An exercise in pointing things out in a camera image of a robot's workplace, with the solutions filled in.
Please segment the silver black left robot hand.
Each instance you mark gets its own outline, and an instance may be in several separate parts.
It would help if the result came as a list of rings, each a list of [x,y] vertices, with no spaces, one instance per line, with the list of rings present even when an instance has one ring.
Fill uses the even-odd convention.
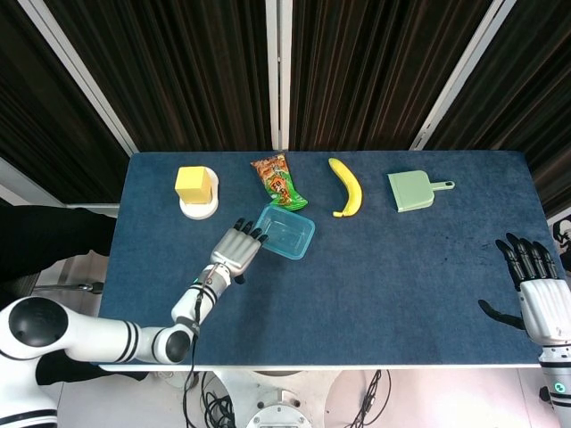
[[[237,284],[245,282],[244,272],[252,263],[268,236],[252,221],[239,218],[211,252],[210,262],[225,266]]]

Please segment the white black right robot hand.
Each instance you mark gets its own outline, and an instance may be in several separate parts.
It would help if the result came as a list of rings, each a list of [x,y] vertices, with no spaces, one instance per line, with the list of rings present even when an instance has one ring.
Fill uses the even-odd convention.
[[[512,233],[495,241],[507,264],[520,305],[518,316],[502,313],[486,300],[478,306],[492,320],[525,331],[532,342],[555,348],[570,344],[570,288],[555,259],[539,242]]]

